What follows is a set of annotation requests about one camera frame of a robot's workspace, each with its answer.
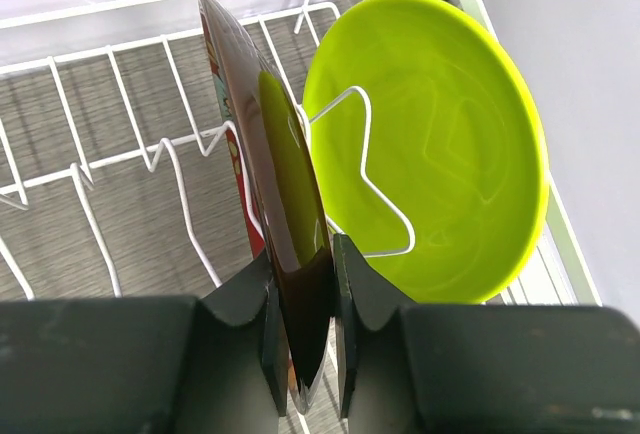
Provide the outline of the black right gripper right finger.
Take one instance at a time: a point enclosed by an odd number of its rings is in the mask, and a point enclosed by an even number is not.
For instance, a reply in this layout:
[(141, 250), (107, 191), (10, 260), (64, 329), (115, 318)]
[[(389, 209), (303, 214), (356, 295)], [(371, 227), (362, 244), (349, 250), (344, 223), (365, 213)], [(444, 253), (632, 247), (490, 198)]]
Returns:
[(353, 433), (635, 433), (639, 332), (596, 306), (419, 304), (333, 240)]

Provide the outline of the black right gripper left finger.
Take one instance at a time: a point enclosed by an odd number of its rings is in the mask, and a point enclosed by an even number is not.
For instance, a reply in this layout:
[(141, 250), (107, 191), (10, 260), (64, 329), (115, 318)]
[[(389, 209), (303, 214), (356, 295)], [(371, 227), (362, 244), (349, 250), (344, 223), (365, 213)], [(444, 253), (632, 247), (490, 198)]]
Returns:
[(287, 354), (265, 255), (204, 298), (1, 306), (5, 433), (274, 433)]

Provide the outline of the red floral plate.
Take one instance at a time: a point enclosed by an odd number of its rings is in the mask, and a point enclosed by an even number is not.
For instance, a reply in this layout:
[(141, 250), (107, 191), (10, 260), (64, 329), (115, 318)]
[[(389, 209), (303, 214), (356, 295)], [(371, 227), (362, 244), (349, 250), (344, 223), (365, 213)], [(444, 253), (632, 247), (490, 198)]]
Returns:
[(334, 261), (319, 187), (277, 69), (217, 0), (198, 0), (211, 70), (246, 165), (289, 343), (299, 412), (313, 405), (333, 314)]

